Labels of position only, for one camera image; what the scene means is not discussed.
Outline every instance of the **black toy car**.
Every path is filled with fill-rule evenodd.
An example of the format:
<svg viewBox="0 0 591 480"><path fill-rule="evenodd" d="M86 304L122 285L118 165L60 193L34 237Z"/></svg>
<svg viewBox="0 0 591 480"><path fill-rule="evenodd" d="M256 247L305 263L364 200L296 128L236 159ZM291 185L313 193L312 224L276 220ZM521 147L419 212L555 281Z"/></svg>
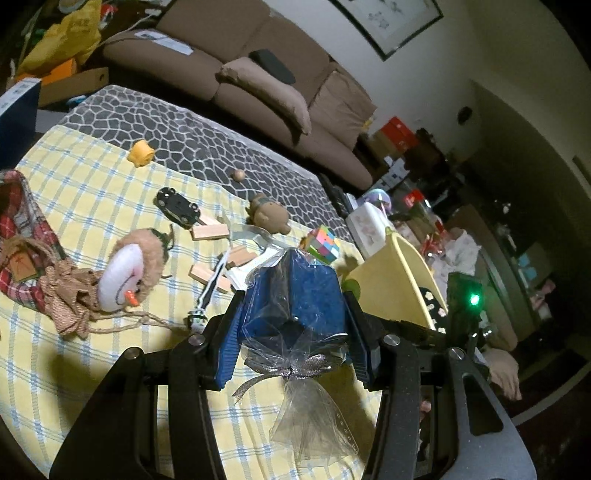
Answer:
<svg viewBox="0 0 591 480"><path fill-rule="evenodd" d="M197 203L189 202L175 189L164 187L156 194L156 205L182 227L189 228L198 220L201 212Z"/></svg>

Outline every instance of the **yellow bag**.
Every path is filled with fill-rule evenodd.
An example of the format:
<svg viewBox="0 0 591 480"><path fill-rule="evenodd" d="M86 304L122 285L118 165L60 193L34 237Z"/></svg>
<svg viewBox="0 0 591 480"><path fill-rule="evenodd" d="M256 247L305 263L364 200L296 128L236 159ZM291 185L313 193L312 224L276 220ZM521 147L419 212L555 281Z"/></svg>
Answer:
<svg viewBox="0 0 591 480"><path fill-rule="evenodd" d="M83 65L100 43L100 0L89 0L80 10L52 25L22 61L18 74L43 76L74 57Z"/></svg>

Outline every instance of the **clear plastic wrap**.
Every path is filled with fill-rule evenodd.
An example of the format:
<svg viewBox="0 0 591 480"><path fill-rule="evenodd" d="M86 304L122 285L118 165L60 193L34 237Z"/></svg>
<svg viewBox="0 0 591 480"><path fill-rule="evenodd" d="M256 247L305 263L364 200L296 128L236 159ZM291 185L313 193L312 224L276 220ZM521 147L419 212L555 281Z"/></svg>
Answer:
<svg viewBox="0 0 591 480"><path fill-rule="evenodd" d="M286 249L251 273L241 340L253 385L283 377L285 397L271 440L291 446L301 466L329 465L358 448L330 395L313 377L341 366L347 353L346 313L335 271Z"/></svg>

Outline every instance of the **yellow bucket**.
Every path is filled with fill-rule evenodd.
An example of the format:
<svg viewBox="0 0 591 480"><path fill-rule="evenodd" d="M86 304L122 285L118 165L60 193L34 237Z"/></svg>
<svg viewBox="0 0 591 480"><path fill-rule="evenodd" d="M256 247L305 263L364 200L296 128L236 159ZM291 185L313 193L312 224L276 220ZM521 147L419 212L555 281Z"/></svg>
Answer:
<svg viewBox="0 0 591 480"><path fill-rule="evenodd" d="M386 245L342 284L343 290L354 293L365 313L434 329L419 287L428 288L447 313L447 304L421 254L397 233L386 235Z"/></svg>

